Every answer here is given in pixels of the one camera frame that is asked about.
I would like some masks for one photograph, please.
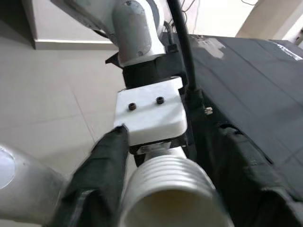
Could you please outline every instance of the black cloth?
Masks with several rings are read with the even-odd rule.
[[[107,133],[77,169],[50,227],[111,227],[123,188],[128,136],[125,127]]]
[[[287,41],[197,35],[191,46],[214,110],[191,119],[197,162],[235,226],[303,226],[303,51]]]

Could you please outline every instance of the baseboard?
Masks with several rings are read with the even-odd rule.
[[[36,50],[118,50],[111,41],[35,39]]]

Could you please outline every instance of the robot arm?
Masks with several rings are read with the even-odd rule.
[[[88,28],[103,30],[119,48],[122,67],[165,54],[158,36],[164,15],[157,0],[52,0]]]

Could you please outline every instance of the black screw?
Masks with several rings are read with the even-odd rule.
[[[163,98],[163,97],[158,97],[158,98],[156,99],[156,101],[157,101],[157,104],[158,104],[158,105],[161,105],[161,104],[164,103],[164,98]]]
[[[133,111],[133,110],[135,110],[136,108],[137,108],[136,103],[130,103],[130,104],[128,105],[128,109],[129,109],[130,111]]]

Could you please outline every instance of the ribbed cylinder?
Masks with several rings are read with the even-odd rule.
[[[119,227],[231,227],[216,190],[189,159],[165,155],[142,164],[124,194]]]

